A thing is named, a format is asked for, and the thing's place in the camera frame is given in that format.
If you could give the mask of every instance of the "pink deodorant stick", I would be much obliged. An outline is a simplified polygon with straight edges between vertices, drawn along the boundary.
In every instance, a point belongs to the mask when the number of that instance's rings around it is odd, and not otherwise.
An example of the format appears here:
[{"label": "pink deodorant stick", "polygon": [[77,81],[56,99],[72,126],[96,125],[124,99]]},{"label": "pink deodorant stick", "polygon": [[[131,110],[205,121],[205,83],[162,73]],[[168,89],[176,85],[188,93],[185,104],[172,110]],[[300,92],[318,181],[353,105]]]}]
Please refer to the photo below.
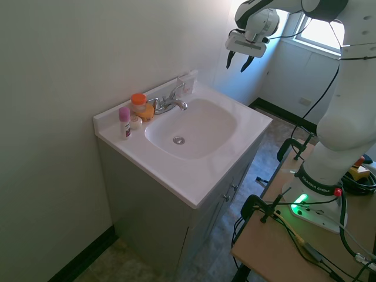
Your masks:
[{"label": "pink deodorant stick", "polygon": [[127,107],[119,109],[120,134],[122,139],[130,138],[130,110]]}]

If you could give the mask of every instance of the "window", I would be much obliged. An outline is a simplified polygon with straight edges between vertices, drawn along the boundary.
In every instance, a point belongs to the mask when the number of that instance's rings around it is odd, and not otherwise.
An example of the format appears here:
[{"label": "window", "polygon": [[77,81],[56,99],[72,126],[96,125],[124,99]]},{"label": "window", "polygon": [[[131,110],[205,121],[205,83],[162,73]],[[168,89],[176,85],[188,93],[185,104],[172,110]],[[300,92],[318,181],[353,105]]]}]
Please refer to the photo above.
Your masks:
[{"label": "window", "polygon": [[[332,22],[331,26],[342,45],[345,35],[343,24],[340,22]],[[297,26],[296,33],[299,33],[302,30],[304,31],[301,34],[298,34],[294,40],[303,41],[326,50],[340,53],[340,46],[329,23],[317,19],[311,19],[303,15]]]}]

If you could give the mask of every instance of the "faucet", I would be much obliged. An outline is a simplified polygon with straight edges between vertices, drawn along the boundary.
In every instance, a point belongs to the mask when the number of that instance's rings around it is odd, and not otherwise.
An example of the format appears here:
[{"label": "faucet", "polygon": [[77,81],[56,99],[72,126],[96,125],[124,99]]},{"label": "faucet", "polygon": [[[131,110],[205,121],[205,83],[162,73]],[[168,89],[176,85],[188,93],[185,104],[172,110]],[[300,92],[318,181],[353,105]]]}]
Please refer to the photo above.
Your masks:
[{"label": "faucet", "polygon": [[154,113],[156,115],[160,115],[161,113],[166,113],[169,110],[172,110],[173,108],[175,108],[175,106],[178,106],[181,110],[186,110],[188,108],[187,104],[184,103],[182,100],[176,99],[176,91],[179,88],[184,87],[184,85],[185,84],[182,83],[178,87],[175,87],[171,91],[170,96],[168,98],[162,97],[162,101],[159,98],[148,100],[148,103],[153,103]]}]

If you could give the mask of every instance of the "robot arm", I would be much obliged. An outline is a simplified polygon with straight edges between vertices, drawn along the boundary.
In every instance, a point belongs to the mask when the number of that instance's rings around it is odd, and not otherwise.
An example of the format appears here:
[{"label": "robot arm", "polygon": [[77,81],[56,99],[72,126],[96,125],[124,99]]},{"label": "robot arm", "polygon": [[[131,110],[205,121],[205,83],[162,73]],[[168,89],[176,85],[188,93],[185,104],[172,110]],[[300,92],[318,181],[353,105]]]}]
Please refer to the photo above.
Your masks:
[{"label": "robot arm", "polygon": [[[249,64],[254,57],[264,55],[269,42],[265,36],[273,34],[278,26],[274,9],[302,10],[310,18],[326,22],[338,19],[345,27],[337,85],[317,126],[320,142],[283,188],[287,202],[298,203],[304,196],[306,202],[321,203],[315,205],[320,213],[291,205],[293,215],[344,238],[344,230],[338,225],[347,222],[344,194],[331,200],[337,196],[334,191],[341,187],[341,178],[376,142],[376,1],[249,0],[236,13],[239,29],[231,32],[226,42],[229,58],[235,52],[243,53],[249,56]],[[351,254],[362,262],[357,254]]]},{"label": "robot arm", "polygon": [[238,29],[231,31],[226,48],[230,51],[227,68],[235,52],[249,56],[244,71],[254,57],[261,58],[269,43],[268,36],[278,30],[279,16],[276,9],[287,12],[304,11],[309,17],[331,22],[345,8],[348,0],[248,0],[236,14]]}]

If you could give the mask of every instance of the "floor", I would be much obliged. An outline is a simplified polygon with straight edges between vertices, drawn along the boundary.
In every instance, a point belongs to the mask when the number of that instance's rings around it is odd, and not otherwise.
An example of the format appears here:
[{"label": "floor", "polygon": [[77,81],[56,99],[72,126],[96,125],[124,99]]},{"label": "floor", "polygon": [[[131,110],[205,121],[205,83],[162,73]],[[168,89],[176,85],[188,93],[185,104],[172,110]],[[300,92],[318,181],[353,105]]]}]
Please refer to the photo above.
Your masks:
[{"label": "floor", "polygon": [[[236,266],[230,255],[234,222],[239,218],[244,201],[251,194],[260,195],[264,189],[255,181],[257,176],[269,179],[279,162],[276,154],[282,143],[290,137],[294,126],[277,117],[258,110],[273,118],[265,138],[254,158],[242,187],[229,210],[217,223],[210,237],[193,259],[187,270],[176,282],[230,282]],[[307,134],[298,129],[295,138],[305,139]],[[117,240],[75,282],[168,282],[146,265],[123,241]],[[263,282],[251,273],[249,282]]]}]

